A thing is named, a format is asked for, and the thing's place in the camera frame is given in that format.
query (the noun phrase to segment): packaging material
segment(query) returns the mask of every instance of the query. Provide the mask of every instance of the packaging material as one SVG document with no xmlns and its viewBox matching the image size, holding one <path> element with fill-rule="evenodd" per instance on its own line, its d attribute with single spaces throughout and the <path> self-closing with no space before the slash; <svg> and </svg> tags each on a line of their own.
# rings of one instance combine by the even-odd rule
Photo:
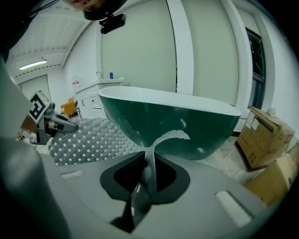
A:
<svg viewBox="0 0 299 239">
<path fill-rule="evenodd" d="M 235 145 L 247 171 L 261 169 L 279 158 L 287 149 L 294 130 L 275 116 L 251 108 Z"/>
<path fill-rule="evenodd" d="M 285 197 L 298 173 L 289 154 L 276 159 L 245 187 L 257 195 L 266 206 Z"/>
<path fill-rule="evenodd" d="M 157 138 L 151 147 L 144 148 L 147 167 L 144 169 L 145 181 L 148 185 L 150 195 L 157 193 L 157 178 L 156 178 L 156 162 L 155 162 L 155 147 L 168 139 L 183 139 L 189 140 L 190 137 L 182 130 L 171 130 Z"/>
</svg>

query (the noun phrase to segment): robotic arm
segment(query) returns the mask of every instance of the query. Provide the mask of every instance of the robotic arm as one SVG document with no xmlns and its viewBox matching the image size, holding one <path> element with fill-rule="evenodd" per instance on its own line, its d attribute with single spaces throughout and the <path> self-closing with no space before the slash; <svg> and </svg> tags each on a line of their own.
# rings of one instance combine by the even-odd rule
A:
<svg viewBox="0 0 299 239">
<path fill-rule="evenodd" d="M 29 115 L 37 127 L 36 142 L 32 144 L 46 145 L 57 131 L 71 133 L 78 130 L 78 125 L 68 122 L 68 117 L 54 111 L 55 103 L 52 103 L 41 90 L 34 93 L 30 102 L 32 108 Z"/>
</svg>

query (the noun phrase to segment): clear plastic film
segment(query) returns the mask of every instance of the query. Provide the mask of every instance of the clear plastic film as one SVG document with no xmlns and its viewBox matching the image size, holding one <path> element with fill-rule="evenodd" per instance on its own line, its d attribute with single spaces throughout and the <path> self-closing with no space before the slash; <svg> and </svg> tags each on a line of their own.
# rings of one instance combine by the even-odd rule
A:
<svg viewBox="0 0 299 239">
<path fill-rule="evenodd" d="M 145 158 L 148 163 L 143 172 L 143 182 L 147 186 L 150 195 L 157 192 L 156 163 L 155 163 L 155 147 L 168 139 L 189 140 L 190 137 L 182 130 L 172 130 L 157 138 L 151 147 L 145 148 Z"/>
</svg>

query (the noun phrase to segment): ceiling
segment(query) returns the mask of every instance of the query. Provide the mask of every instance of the ceiling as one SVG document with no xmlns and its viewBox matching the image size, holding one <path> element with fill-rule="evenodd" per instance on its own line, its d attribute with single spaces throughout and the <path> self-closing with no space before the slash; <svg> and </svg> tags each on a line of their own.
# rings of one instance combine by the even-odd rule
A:
<svg viewBox="0 0 299 239">
<path fill-rule="evenodd" d="M 63 68 L 76 40 L 90 23 L 82 12 L 57 2 L 39 12 L 18 43 L 11 48 L 6 63 L 14 79 L 46 68 Z M 20 70 L 21 66 L 47 60 L 47 63 Z"/>
</svg>

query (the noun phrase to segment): white cabinet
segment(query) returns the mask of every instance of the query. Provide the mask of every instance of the white cabinet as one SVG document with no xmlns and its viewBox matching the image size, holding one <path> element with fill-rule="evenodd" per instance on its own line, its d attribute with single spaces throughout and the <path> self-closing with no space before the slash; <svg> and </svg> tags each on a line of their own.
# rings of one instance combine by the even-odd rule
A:
<svg viewBox="0 0 299 239">
<path fill-rule="evenodd" d="M 99 79 L 92 82 L 84 89 L 75 92 L 74 98 L 78 101 L 78 107 L 81 111 L 82 118 L 107 118 L 103 103 L 98 95 L 98 90 L 110 87 L 120 86 L 123 80 Z"/>
</svg>

